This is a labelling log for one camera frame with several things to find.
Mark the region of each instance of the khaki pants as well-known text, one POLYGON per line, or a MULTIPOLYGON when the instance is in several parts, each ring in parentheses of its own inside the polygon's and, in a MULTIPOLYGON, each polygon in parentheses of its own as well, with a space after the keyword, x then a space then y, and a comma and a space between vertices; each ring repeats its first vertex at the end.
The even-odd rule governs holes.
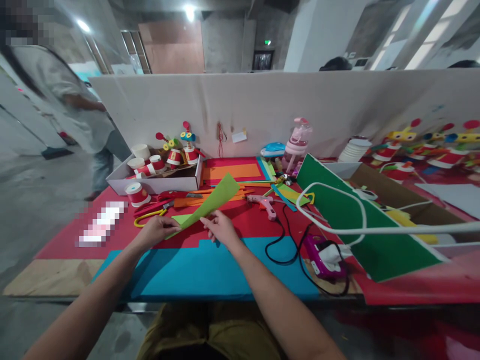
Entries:
POLYGON ((207 343, 228 359, 280 359, 255 302, 165 303, 148 329, 137 360, 207 343))

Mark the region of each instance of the blue paper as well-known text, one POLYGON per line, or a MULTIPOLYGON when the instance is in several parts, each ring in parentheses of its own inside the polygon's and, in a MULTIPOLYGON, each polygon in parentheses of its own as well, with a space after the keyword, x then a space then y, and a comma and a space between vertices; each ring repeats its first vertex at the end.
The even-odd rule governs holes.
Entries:
POLYGON ((270 176, 270 172, 265 168, 264 163, 262 162, 262 158, 260 156, 257 156, 256 161, 258 162, 258 165, 260 165, 260 170, 263 173, 265 180, 271 180, 272 177, 270 176))
MULTIPOLYGON (((287 266, 271 262, 265 246, 275 237, 242 239, 247 247, 295 295, 304 301, 318 300, 319 291, 305 277, 298 261, 287 266)), ((278 261, 291 259, 296 251, 286 236, 268 249, 278 261)), ((94 277, 115 259, 112 251, 94 277)), ((252 291, 239 265, 224 245, 201 240, 198 248, 153 249, 138 262, 133 277, 122 295, 122 301, 162 302, 172 300, 253 300, 252 291)))
POLYGON ((271 188, 273 189, 273 191, 275 192, 275 194, 278 195, 278 197, 280 197, 280 199, 283 200, 283 202, 290 208, 290 210, 292 210, 293 212, 296 212, 297 211, 297 208, 295 207, 295 205, 292 204, 292 202, 290 200, 288 200, 278 189, 278 187, 275 185, 275 184, 272 184, 271 185, 271 188))

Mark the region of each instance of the light green paper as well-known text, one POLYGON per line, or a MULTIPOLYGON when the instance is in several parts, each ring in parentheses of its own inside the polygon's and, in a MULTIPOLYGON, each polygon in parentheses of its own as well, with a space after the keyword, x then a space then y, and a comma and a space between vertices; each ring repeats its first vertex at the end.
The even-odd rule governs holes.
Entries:
POLYGON ((275 181, 275 178, 272 176, 272 174, 269 171, 269 165, 267 164, 267 160, 263 156, 260 157, 261 163, 263 164, 263 167, 265 170, 268 172, 268 176, 270 177, 270 180, 275 181))
MULTIPOLYGON (((299 192, 296 192, 295 190, 289 188, 287 185, 285 185, 284 183, 281 183, 279 185, 276 186, 276 188, 278 189, 278 191, 281 192, 281 194, 286 197, 289 201, 291 201, 292 203, 296 204, 297 203, 297 199, 299 198, 300 196, 300 193, 299 192)), ((301 200, 300 200, 300 206, 303 206, 305 204, 308 204, 310 203, 310 200, 307 199, 306 197, 302 196, 301 200)))
POLYGON ((267 162, 268 164, 268 170, 270 171, 270 176, 275 176, 275 169, 274 169, 274 166, 272 165, 272 163, 269 161, 267 162))
POLYGON ((226 204, 240 190, 239 184, 235 179, 227 173, 218 183, 209 197, 205 199, 203 204, 195 210, 195 212, 180 225, 182 230, 195 224, 200 218, 206 217, 212 211, 217 210, 223 204, 226 204))
POLYGON ((172 218, 172 219, 175 219, 175 220, 177 221, 177 223, 179 223, 180 226, 181 226, 181 225, 182 225, 184 222, 186 222, 187 219, 188 219, 189 217, 191 217, 191 216, 192 216, 192 214, 174 215, 174 216, 172 216, 171 218, 172 218))

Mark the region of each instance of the black cable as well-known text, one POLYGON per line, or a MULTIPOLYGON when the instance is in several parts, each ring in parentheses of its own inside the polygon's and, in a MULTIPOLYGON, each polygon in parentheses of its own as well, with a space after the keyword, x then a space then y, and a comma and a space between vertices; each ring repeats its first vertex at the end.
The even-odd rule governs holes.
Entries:
MULTIPOLYGON (((343 288, 343 291, 340 292, 340 293, 331 293, 327 290, 325 290, 323 287, 319 286, 315 281, 312 280, 312 278, 310 277, 309 274, 307 274, 307 272, 305 271, 305 268, 303 266, 303 259, 302 257, 300 256, 300 249, 302 248, 302 245, 304 243, 304 240, 305 238, 307 237, 308 233, 309 233, 309 230, 310 230, 310 227, 314 224, 313 222, 311 222, 310 224, 307 225, 307 227, 305 228, 305 231, 303 232, 303 235, 300 239, 300 242, 298 243, 298 246, 297 246, 297 243, 295 242, 295 239, 294 237, 292 236, 292 231, 290 230, 290 222, 289 222, 289 218, 287 217, 287 214, 285 213, 285 208, 287 207, 287 205, 285 204, 283 206, 283 209, 282 209, 282 212, 283 212, 283 215, 285 216, 285 219, 286 219, 286 225, 287 225, 287 228, 288 228, 288 234, 290 235, 290 238, 291 240, 293 241, 293 244, 295 245, 295 255, 290 259, 290 260, 287 260, 287 261, 278 261, 278 260, 275 260, 274 258, 272 258, 270 255, 269 255, 269 247, 274 245, 274 244, 277 244, 278 242, 280 242, 284 237, 285 237, 285 227, 283 226, 283 224, 280 222, 280 220, 276 219, 276 222, 281 226, 281 229, 282 229, 282 233, 281 233, 281 236, 279 238, 277 238, 276 240, 272 241, 272 242, 269 242, 266 246, 265 246, 265 254, 266 256, 270 259, 270 261, 272 261, 274 264, 277 264, 277 265, 282 265, 282 266, 288 266, 288 265, 291 265, 295 262, 295 260, 298 258, 298 262, 300 264, 300 268, 301 268, 301 271, 303 272, 303 274, 305 275, 305 277, 308 279, 308 281, 310 281, 317 289, 319 289, 322 293, 324 294, 327 294, 328 296, 331 296, 331 297, 334 297, 334 298, 341 298, 343 296, 345 296, 348 292, 349 292, 349 288, 350 288, 350 276, 349 276, 349 272, 348 272, 348 269, 347 269, 347 272, 346 272, 346 276, 345 276, 345 287, 343 288)), ((340 259, 342 262, 345 262, 344 260, 344 257, 342 256, 342 251, 340 250, 340 247, 339 245, 334 242, 334 241, 331 241, 331 240, 327 240, 327 242, 329 243, 329 245, 331 244, 334 244, 336 249, 338 250, 338 254, 340 255, 340 259)))
MULTIPOLYGON (((283 206, 283 214, 285 215, 285 208, 287 207, 287 205, 285 204, 285 206, 283 206)), ((276 220, 275 220, 280 226, 281 226, 281 236, 276 239, 276 240, 273 240, 272 242, 269 242, 266 246, 265 246, 265 255, 267 258, 270 259, 270 261, 274 264, 277 264, 277 265, 291 265, 295 262, 295 260, 297 260, 297 256, 298 256, 298 251, 295 252, 295 255, 290 259, 290 260, 287 260, 287 261, 279 261, 279 260, 275 260, 273 257, 270 256, 269 254, 269 247, 271 247, 272 245, 280 242, 283 240, 283 238, 285 237, 285 227, 283 226, 283 224, 280 222, 279 218, 277 217, 276 220)), ((290 234, 290 224, 288 223, 287 221, 287 224, 288 224, 288 233, 290 234)))

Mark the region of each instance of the yellow scissors handle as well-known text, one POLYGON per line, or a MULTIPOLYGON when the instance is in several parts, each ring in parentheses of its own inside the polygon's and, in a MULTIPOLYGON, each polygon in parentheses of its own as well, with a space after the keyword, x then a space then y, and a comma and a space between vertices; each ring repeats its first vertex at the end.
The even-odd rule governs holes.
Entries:
POLYGON ((140 220, 143 220, 143 219, 149 218, 151 216, 155 216, 155 215, 162 216, 166 212, 167 212, 167 209, 162 209, 162 210, 150 212, 150 213, 145 214, 143 216, 139 216, 135 219, 135 221, 133 222, 133 225, 135 225, 137 228, 143 228, 145 226, 145 224, 139 224, 140 220))

